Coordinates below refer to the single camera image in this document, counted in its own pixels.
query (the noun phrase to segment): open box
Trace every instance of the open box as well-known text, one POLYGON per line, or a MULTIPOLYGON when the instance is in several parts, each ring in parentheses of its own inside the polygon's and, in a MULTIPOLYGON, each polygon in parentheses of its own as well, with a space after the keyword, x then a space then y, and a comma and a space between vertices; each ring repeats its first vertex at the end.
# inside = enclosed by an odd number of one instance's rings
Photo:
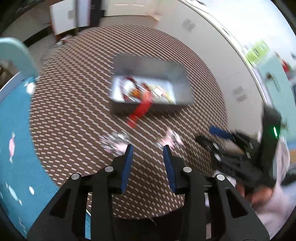
POLYGON ((126 82, 122 86, 122 79, 125 76, 133 77, 139 85, 145 83, 166 91, 170 101, 153 98, 151 111, 175 111, 193 103, 190 83, 183 65, 173 61, 132 55, 115 56, 113 62, 114 74, 109 97, 114 114, 131 113, 140 103, 136 99, 126 101, 123 98, 122 90, 131 88, 132 84, 126 82))

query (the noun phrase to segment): brown patterned tablecloth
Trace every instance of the brown patterned tablecloth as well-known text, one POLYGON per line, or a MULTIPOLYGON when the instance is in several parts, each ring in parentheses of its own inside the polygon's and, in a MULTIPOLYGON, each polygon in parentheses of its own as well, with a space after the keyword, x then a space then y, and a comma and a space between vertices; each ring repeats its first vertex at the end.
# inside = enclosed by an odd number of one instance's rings
MULTIPOLYGON (((100 136, 128 132, 134 161, 126 192, 113 198, 113 210, 118 217, 144 218, 183 205, 183 196, 174 195, 169 188, 157 139, 165 135, 167 127, 176 131, 185 145, 173 154, 210 175, 210 155, 194 137, 197 133, 212 137, 208 132, 211 125, 227 129, 227 114, 214 76, 190 48, 153 28, 111 25, 74 37, 49 60, 31 100, 30 124, 36 153, 58 186, 75 172, 89 175, 110 165, 113 156, 100 146, 100 136), (126 124, 126 117, 111 115, 112 59, 122 53, 181 63, 188 73, 194 104, 176 114, 148 114, 135 129, 126 124)), ((87 208, 91 210, 91 194, 87 208)))

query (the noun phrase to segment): teal door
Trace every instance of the teal door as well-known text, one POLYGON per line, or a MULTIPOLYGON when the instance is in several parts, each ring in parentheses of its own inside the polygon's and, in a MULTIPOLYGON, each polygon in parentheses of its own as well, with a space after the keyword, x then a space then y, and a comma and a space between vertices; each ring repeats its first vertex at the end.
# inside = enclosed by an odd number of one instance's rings
POLYGON ((296 140, 296 104, 291 84, 284 72, 280 60, 273 56, 258 67, 263 77, 274 107, 281 113, 282 122, 286 125, 281 135, 288 142, 296 140))

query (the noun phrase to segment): blue gripper pad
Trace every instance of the blue gripper pad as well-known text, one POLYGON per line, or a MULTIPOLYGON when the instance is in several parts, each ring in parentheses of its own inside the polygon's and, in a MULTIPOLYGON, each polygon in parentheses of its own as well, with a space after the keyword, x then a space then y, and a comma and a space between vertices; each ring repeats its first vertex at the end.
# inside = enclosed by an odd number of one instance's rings
POLYGON ((224 130, 221 130, 218 127, 210 126, 209 131, 210 131, 211 134, 216 135, 218 137, 221 137, 221 138, 224 138, 224 139, 230 139, 230 140, 233 139, 233 136, 232 136, 231 133, 229 133, 227 131, 224 131, 224 130))
POLYGON ((172 189, 173 192, 175 192, 176 191, 175 171, 171 162, 171 158, 173 156, 167 147, 168 146, 163 147, 163 161, 165 163, 165 170, 168 175, 168 182, 170 184, 170 188, 172 189))
POLYGON ((133 163, 133 146, 128 145, 125 153, 124 153, 124 168, 121 175, 121 192, 124 193, 127 185, 128 185, 128 176, 131 172, 131 165, 133 163))

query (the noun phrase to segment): table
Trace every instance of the table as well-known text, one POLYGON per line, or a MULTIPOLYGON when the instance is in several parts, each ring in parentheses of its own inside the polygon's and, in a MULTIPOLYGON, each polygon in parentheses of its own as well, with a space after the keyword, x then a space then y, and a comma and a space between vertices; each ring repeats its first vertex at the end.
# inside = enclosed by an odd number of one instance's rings
MULTIPOLYGON (((197 133, 214 138, 208 132, 211 125, 227 129, 223 96, 210 70, 182 42, 143 26, 110 25, 74 37, 44 66, 31 99, 35 150, 58 186, 75 172, 89 175, 111 164, 113 156, 100 146, 102 135, 122 130, 130 134, 134 161, 128 187, 124 195, 113 197, 114 215, 121 218, 164 215, 183 205, 183 196, 169 188, 162 150, 155 143, 170 127, 185 143, 173 154, 211 175, 209 153, 194 142, 197 133), (135 129, 127 125, 126 117, 111 115, 112 59, 122 53, 181 63, 188 73, 194 104, 179 113, 147 114, 135 129)), ((87 208, 91 211, 91 194, 87 208)))

